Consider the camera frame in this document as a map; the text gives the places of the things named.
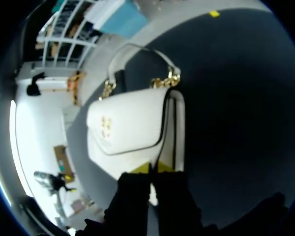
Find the storage rack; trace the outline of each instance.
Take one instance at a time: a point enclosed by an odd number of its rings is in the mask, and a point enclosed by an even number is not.
[[[67,31],[72,26],[73,20],[77,13],[81,11],[85,3],[89,5],[95,3],[95,0],[64,0],[59,11],[57,12],[50,31],[47,35],[47,30],[40,33],[37,37],[37,42],[44,43],[41,63],[36,63],[36,69],[53,67],[56,69],[80,69],[89,52],[96,47],[98,35],[90,37],[89,32],[84,30],[86,19],[83,18],[72,38],[67,37]],[[57,52],[53,56],[53,61],[48,61],[48,51],[51,45],[57,43]],[[64,44],[69,44],[70,48],[65,57],[59,56],[61,47]],[[79,58],[71,58],[77,46],[82,46],[83,50]]]

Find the yellow sticker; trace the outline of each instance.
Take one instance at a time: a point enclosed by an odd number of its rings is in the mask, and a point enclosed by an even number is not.
[[[218,11],[210,11],[209,14],[212,16],[212,17],[218,17],[220,16],[220,13]]]
[[[138,168],[136,168],[135,170],[131,171],[131,173],[133,174],[138,174],[138,173],[142,173],[142,174],[147,174],[148,173],[148,168],[149,168],[149,163],[145,163],[141,166],[139,166]],[[158,172],[173,172],[174,170],[172,168],[170,168],[169,166],[165,165],[163,162],[159,161],[158,162]]]

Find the cardboard box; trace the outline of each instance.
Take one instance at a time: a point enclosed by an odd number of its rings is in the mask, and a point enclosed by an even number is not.
[[[65,153],[65,149],[66,149],[66,147],[63,145],[54,147],[54,151],[56,154],[57,163],[59,165],[60,172],[62,174],[66,174],[66,175],[70,176],[71,179],[65,179],[65,182],[71,183],[74,181],[74,174],[73,174],[72,169],[70,167],[68,157]]]

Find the blue item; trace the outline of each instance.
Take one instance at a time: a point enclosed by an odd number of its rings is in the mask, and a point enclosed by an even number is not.
[[[105,22],[100,31],[131,38],[147,23],[147,18],[131,2],[126,1]]]

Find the shelving unit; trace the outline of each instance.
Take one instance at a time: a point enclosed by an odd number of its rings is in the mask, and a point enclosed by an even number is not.
[[[37,36],[43,44],[41,63],[35,69],[80,69],[101,35],[86,21],[84,14],[94,0],[64,0],[53,19]]]

